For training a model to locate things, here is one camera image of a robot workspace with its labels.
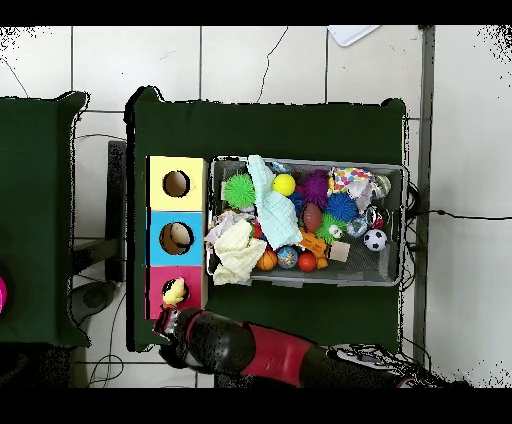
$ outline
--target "green fabric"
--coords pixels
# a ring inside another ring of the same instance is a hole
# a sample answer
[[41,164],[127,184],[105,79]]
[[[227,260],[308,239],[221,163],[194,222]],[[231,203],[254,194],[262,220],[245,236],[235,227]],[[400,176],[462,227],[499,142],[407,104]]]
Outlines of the green fabric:
[[84,93],[0,99],[0,342],[87,345],[68,314],[71,130]]
[[[135,122],[134,343],[161,343],[144,320],[144,160],[146,155],[263,157],[400,164],[405,106],[165,103],[153,88],[127,105]],[[302,289],[253,282],[211,287],[207,309],[291,332],[323,345],[380,343],[397,349],[398,287]]]

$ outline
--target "pink object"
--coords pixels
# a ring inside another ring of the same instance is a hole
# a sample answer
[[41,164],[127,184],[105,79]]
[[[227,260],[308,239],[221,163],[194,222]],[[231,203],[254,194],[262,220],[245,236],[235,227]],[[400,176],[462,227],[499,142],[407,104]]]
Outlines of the pink object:
[[5,302],[7,301],[7,287],[4,280],[0,277],[0,313],[4,308]]
[[158,319],[162,311],[162,288],[176,278],[183,278],[189,289],[189,297],[178,304],[178,309],[201,307],[202,266],[153,266],[149,269],[149,318]]

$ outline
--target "beige cloth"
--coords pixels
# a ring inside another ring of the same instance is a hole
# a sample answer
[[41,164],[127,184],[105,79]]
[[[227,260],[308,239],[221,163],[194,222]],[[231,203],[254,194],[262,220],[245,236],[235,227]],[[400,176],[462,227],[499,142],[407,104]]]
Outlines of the beige cloth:
[[243,283],[261,258],[267,242],[251,238],[251,224],[238,221],[229,227],[215,242],[215,253],[221,264],[213,274],[215,285]]

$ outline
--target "red ball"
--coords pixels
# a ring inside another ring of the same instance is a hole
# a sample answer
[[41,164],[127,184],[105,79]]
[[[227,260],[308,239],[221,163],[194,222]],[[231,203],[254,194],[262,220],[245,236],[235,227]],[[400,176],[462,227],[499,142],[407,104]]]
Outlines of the red ball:
[[301,253],[298,262],[299,268],[304,272],[311,272],[316,268],[315,255],[309,252]]

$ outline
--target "blue ball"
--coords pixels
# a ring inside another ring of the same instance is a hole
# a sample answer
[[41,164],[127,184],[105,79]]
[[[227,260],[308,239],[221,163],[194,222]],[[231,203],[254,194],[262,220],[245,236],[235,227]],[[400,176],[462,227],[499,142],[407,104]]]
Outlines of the blue ball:
[[344,222],[352,221],[357,216],[357,205],[347,193],[335,193],[327,200],[325,212]]
[[277,263],[282,268],[293,268],[297,265],[298,260],[299,255],[297,254],[297,251],[290,246],[281,247],[281,249],[277,251]]

